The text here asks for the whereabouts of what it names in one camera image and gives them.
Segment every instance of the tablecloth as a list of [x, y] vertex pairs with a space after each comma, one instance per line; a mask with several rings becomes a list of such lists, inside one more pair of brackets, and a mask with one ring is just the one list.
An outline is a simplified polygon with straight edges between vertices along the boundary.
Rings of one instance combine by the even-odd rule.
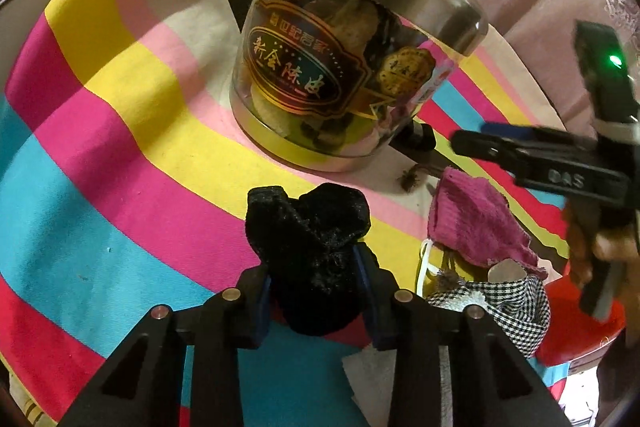
[[[367, 244], [401, 286], [415, 285], [431, 197], [399, 188], [408, 158], [385, 148], [366, 169], [317, 174], [277, 162], [238, 128], [228, 82], [247, 6], [51, 0], [20, 52], [0, 106], [0, 353], [33, 398], [32, 420], [58, 420], [151, 306], [199, 305], [257, 263], [242, 221], [249, 188], [360, 188]], [[447, 142], [484, 120], [561, 126], [497, 32], [419, 117], [440, 154], [489, 178], [527, 230], [566, 255], [561, 198], [514, 187]], [[340, 365], [361, 340], [273, 325], [260, 350], [239, 355], [246, 425], [364, 426]], [[187, 370], [184, 419], [189, 401]]]

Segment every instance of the human hand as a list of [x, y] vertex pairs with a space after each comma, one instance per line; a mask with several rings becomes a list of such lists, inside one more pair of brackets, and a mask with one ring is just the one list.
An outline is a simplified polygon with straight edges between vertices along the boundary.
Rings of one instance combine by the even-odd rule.
[[601, 230], [596, 234], [593, 244], [587, 245], [569, 204], [564, 208], [563, 217], [569, 225], [566, 241], [569, 245], [570, 277], [578, 288], [583, 288], [593, 276], [590, 251], [602, 261], [621, 261], [626, 264], [625, 278], [618, 289], [617, 298], [625, 307], [626, 344], [635, 344], [640, 339], [640, 255], [636, 246], [635, 227], [628, 225], [621, 229]]

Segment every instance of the jar base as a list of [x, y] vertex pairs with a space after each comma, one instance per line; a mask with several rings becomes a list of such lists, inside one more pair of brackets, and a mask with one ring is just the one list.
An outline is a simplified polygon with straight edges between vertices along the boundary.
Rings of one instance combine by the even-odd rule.
[[242, 103], [233, 87], [229, 98], [231, 110], [242, 131], [262, 149], [293, 165], [314, 171], [346, 172], [364, 167], [375, 156], [375, 153], [367, 156], [333, 156], [302, 147], [258, 120]]

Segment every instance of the metal pin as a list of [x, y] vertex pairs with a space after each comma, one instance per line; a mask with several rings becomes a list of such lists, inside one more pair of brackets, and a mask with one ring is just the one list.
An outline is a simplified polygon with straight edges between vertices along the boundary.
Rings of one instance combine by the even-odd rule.
[[227, 288], [222, 292], [222, 298], [229, 302], [237, 301], [241, 295], [242, 292], [238, 288]]
[[477, 304], [471, 304], [465, 308], [465, 313], [472, 319], [481, 319], [484, 317], [484, 309]]
[[155, 319], [164, 319], [169, 314], [169, 308], [164, 304], [158, 304], [151, 308], [151, 316]]
[[411, 302], [413, 298], [414, 294], [409, 290], [396, 290], [396, 293], [394, 293], [394, 299], [398, 302]]

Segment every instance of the black fuzzy fabric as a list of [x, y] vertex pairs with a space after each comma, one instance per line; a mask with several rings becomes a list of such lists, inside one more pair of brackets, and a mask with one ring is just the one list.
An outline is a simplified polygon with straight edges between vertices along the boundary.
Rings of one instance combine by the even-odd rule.
[[358, 316], [351, 259], [370, 226], [369, 205], [355, 188], [325, 183], [297, 200], [282, 187], [249, 191], [246, 237], [269, 268], [292, 330], [326, 335]]

